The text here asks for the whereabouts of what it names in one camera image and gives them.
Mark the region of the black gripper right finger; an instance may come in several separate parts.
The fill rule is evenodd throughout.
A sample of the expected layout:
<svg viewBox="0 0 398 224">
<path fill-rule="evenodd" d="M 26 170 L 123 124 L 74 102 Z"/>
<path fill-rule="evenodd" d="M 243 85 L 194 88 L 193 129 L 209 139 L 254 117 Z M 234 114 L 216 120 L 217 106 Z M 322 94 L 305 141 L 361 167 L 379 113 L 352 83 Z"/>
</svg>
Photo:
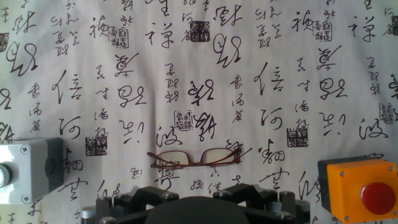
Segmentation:
<svg viewBox="0 0 398 224">
<path fill-rule="evenodd" d="M 231 202 L 242 215 L 242 223 L 310 224 L 310 202 L 295 198 L 288 190 L 263 189 L 259 185 L 237 184 L 213 193 L 213 198 Z"/>
</svg>

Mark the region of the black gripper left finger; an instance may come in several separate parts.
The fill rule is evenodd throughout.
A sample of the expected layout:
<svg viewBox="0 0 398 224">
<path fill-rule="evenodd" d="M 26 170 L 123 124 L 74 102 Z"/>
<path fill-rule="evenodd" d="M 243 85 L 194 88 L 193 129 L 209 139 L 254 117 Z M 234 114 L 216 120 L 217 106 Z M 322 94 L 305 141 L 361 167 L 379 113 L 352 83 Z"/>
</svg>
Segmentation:
<svg viewBox="0 0 398 224">
<path fill-rule="evenodd" d="M 150 212 L 148 205 L 156 207 L 178 199 L 179 194 L 152 186 L 134 188 L 113 197 L 102 196 L 94 205 L 82 208 L 81 224 L 144 223 Z"/>
</svg>

